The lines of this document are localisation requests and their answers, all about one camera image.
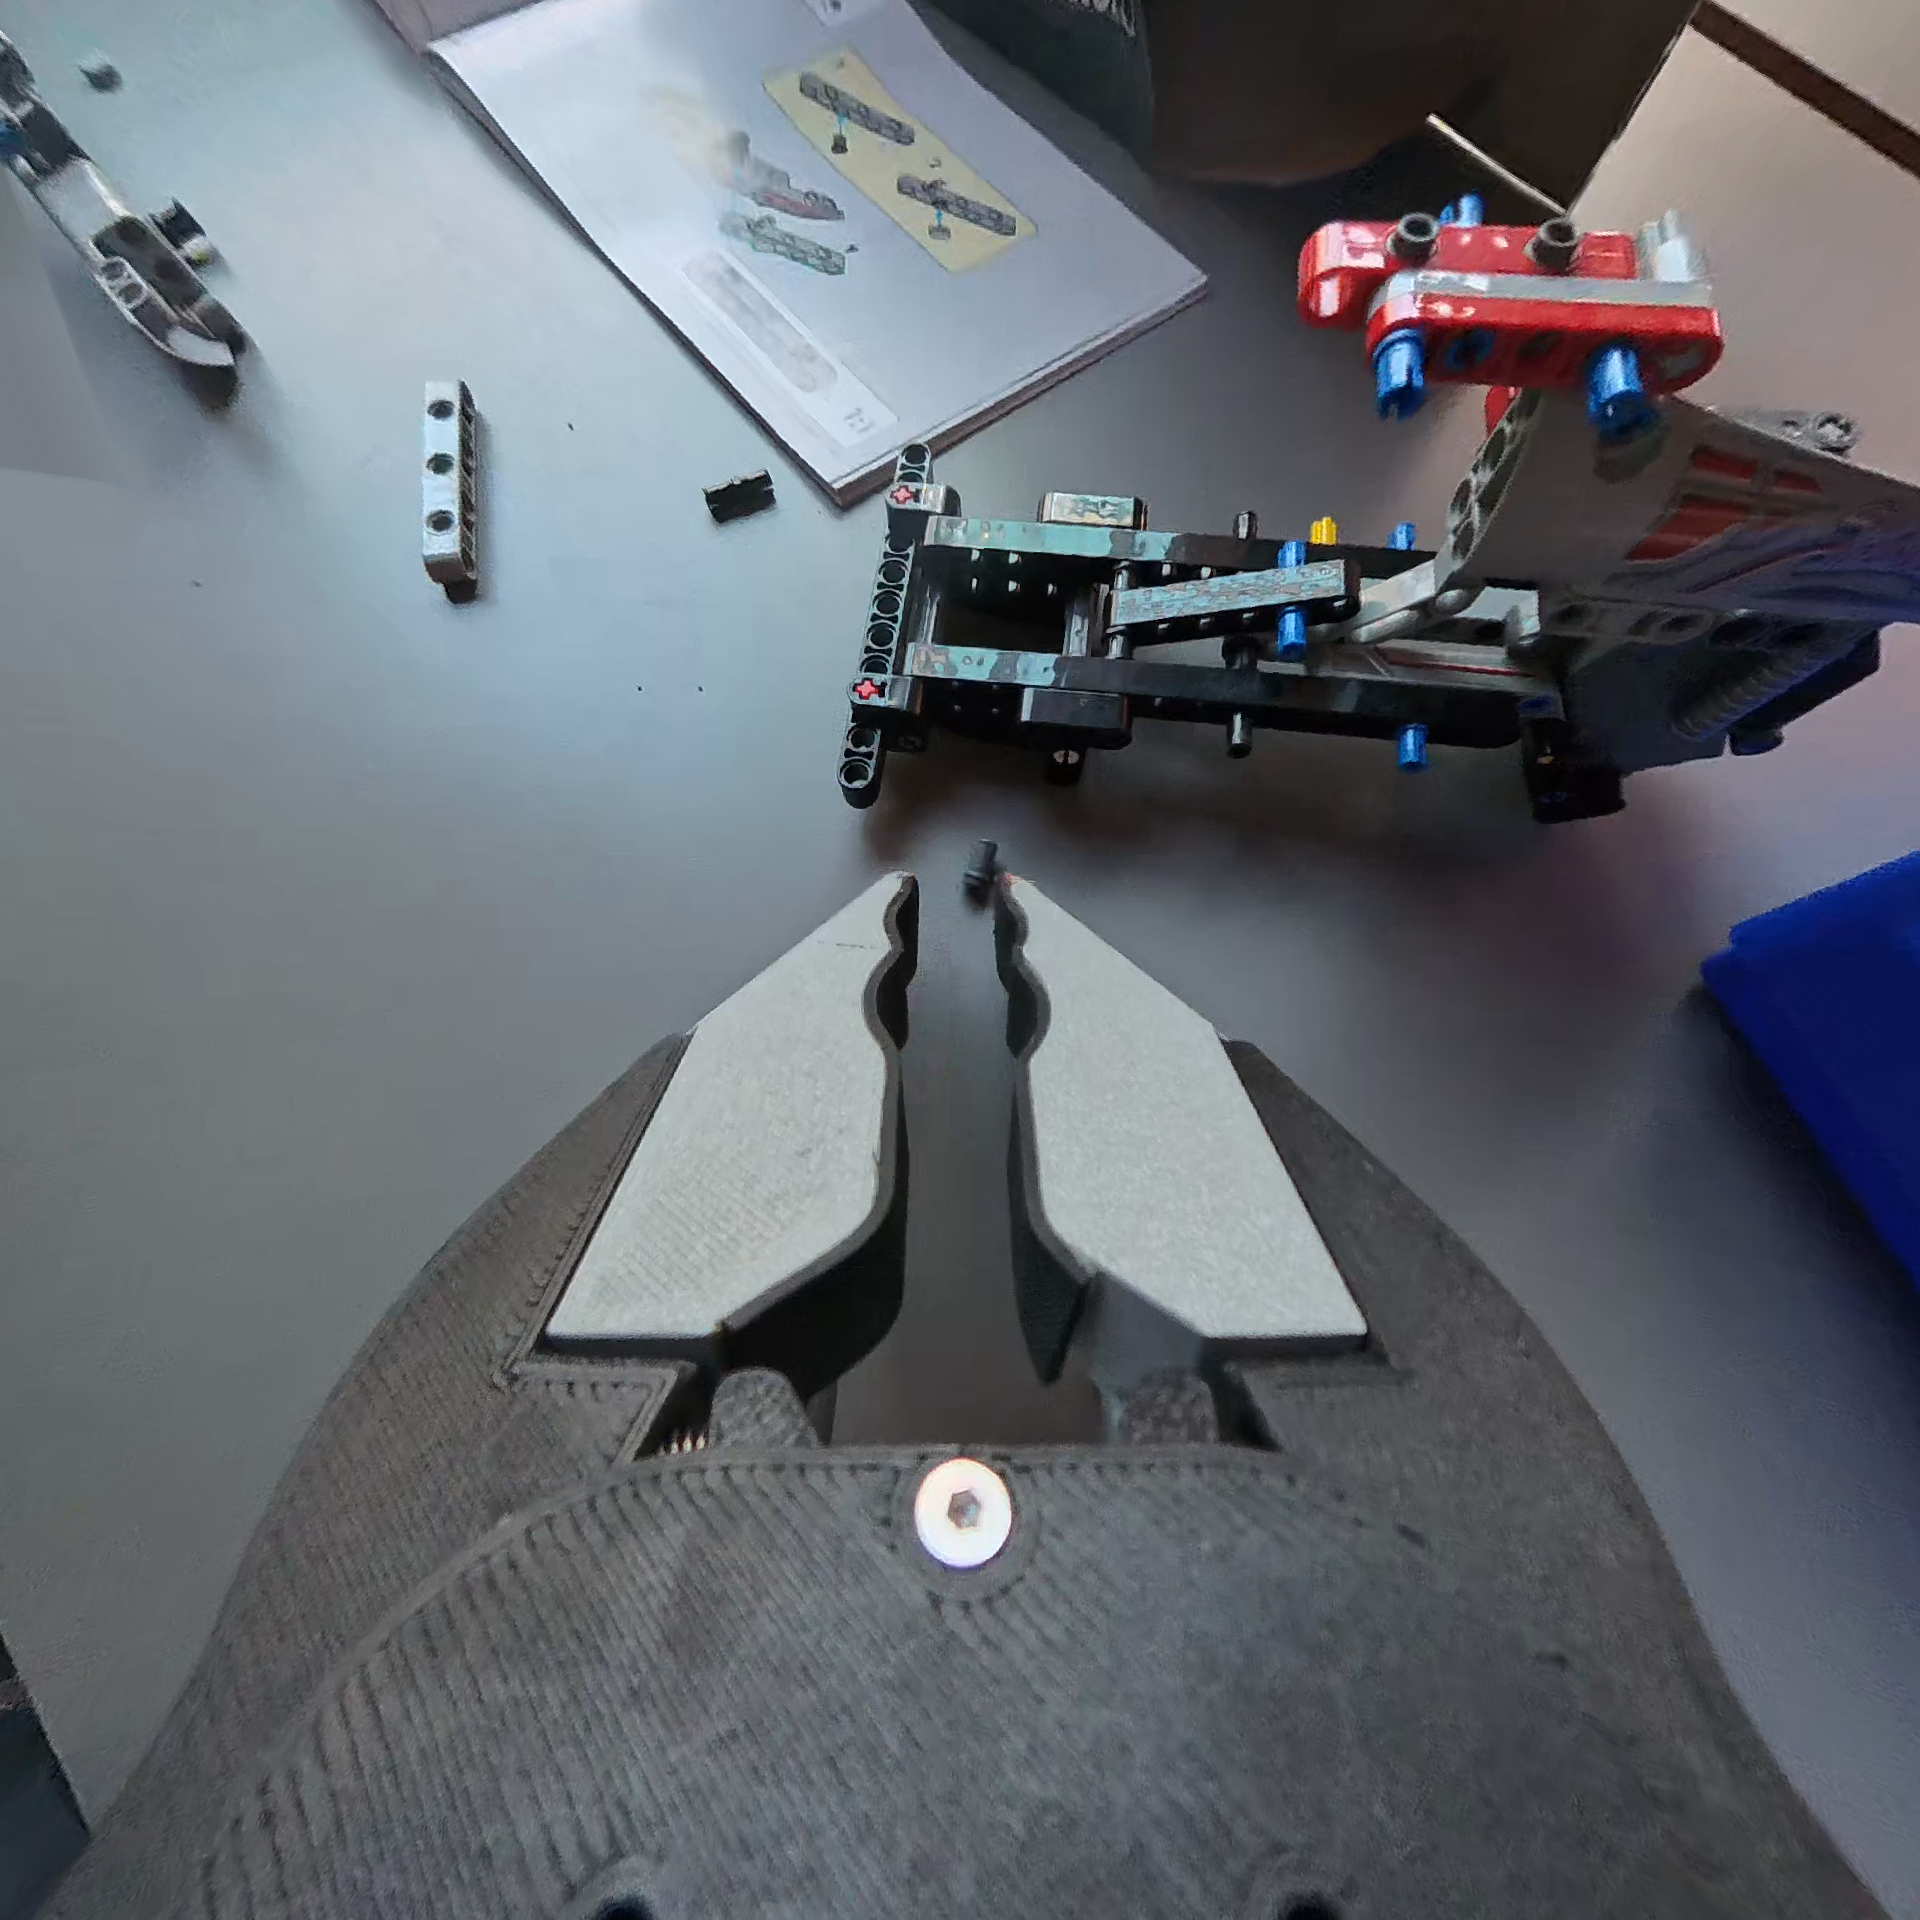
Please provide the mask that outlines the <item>lego instruction booklet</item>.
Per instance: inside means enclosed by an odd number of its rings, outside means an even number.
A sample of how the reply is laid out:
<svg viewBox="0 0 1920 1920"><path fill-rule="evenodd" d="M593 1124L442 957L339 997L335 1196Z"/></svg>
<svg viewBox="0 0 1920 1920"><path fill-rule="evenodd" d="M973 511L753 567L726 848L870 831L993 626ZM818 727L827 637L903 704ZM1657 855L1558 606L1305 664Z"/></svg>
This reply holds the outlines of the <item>lego instruction booklet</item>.
<svg viewBox="0 0 1920 1920"><path fill-rule="evenodd" d="M377 5L835 502L1208 279L909 5Z"/></svg>

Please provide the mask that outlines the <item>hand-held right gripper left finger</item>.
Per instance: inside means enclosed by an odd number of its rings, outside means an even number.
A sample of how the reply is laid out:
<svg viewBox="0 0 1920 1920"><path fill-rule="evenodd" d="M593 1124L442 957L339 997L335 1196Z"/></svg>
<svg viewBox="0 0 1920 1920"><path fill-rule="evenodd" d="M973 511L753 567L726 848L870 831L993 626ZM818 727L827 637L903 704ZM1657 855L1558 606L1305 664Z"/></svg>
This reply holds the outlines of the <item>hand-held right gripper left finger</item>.
<svg viewBox="0 0 1920 1920"><path fill-rule="evenodd" d="M721 999L592 1200L538 1350L779 1372L805 1401L905 1286L905 990L920 888L889 870Z"/></svg>

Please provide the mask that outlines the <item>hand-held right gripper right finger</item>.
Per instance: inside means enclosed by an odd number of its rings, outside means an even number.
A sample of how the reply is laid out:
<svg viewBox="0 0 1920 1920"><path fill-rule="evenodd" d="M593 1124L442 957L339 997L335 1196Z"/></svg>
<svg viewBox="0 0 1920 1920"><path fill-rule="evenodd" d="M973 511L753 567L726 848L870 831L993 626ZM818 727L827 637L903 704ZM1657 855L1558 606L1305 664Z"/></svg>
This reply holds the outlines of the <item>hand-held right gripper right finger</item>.
<svg viewBox="0 0 1920 1920"><path fill-rule="evenodd" d="M1208 1018L999 874L1017 1319L1045 1383L1357 1353L1369 1322Z"/></svg>

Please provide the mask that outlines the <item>light grey lego beam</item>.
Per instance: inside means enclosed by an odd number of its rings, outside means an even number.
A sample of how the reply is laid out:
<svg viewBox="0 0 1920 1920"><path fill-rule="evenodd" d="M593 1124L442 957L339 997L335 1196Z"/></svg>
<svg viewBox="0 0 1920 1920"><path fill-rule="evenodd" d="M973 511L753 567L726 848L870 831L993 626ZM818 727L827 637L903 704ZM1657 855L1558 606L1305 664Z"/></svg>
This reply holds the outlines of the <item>light grey lego beam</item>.
<svg viewBox="0 0 1920 1920"><path fill-rule="evenodd" d="M478 596L478 414L463 378L423 386L419 562L449 604Z"/></svg>

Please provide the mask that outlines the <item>blue plastic bin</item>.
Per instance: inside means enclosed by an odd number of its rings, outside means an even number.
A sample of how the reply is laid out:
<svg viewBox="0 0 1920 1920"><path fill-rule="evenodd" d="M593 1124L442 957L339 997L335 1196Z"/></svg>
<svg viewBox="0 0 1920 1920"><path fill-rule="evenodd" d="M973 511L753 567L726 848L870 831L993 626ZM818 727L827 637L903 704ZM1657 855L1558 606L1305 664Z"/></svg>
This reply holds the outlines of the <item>blue plastic bin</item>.
<svg viewBox="0 0 1920 1920"><path fill-rule="evenodd" d="M1918 853L1734 922L1699 983L1918 1280Z"/></svg>

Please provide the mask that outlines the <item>thin grey rod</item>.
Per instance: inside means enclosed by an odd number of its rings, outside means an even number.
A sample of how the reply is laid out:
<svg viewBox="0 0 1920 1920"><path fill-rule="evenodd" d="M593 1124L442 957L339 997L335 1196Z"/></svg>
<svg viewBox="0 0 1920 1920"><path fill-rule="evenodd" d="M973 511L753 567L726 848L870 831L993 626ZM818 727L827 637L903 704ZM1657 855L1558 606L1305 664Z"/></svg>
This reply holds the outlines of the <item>thin grey rod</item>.
<svg viewBox="0 0 1920 1920"><path fill-rule="evenodd" d="M1538 184L1506 166L1499 158L1489 156L1483 146L1456 130L1438 112L1429 112L1424 126L1438 141L1448 146L1450 153L1456 153L1462 160L1472 177L1480 184L1496 184L1501 192L1506 192L1507 198L1521 200L1552 216L1561 216L1568 212L1568 206L1562 200L1554 198L1552 193L1542 192Z"/></svg>

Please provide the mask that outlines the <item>grey lego sub-assembly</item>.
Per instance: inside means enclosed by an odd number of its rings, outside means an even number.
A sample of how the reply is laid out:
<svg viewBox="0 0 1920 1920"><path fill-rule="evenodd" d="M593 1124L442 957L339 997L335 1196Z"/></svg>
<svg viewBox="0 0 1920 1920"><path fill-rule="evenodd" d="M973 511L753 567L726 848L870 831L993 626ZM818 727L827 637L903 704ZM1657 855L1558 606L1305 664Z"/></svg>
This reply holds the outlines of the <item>grey lego sub-assembly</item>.
<svg viewBox="0 0 1920 1920"><path fill-rule="evenodd" d="M210 393L237 389L249 335L201 269L217 255L175 198L158 212L125 204L41 97L35 77L1 37L1 160L78 253L115 314Z"/></svg>

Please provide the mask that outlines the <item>lego vehicle model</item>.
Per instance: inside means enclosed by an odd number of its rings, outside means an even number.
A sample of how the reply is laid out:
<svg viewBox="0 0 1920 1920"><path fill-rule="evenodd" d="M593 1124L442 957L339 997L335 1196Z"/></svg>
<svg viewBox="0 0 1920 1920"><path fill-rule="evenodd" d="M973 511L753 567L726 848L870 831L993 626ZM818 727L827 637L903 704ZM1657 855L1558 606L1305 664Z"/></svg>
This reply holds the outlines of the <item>lego vehicle model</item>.
<svg viewBox="0 0 1920 1920"><path fill-rule="evenodd" d="M1517 750L1538 825L1615 814L1632 774L1773 752L1869 679L1918 609L1914 481L1817 412L1688 389L1721 313L1677 215L1634 231L1488 223L1472 193L1303 241L1298 310L1360 335L1376 412L1475 389L1483 438L1426 544L1146 526L1138 496L963 513L928 446L883 488L845 804L950 730L1075 784L1138 724Z"/></svg>

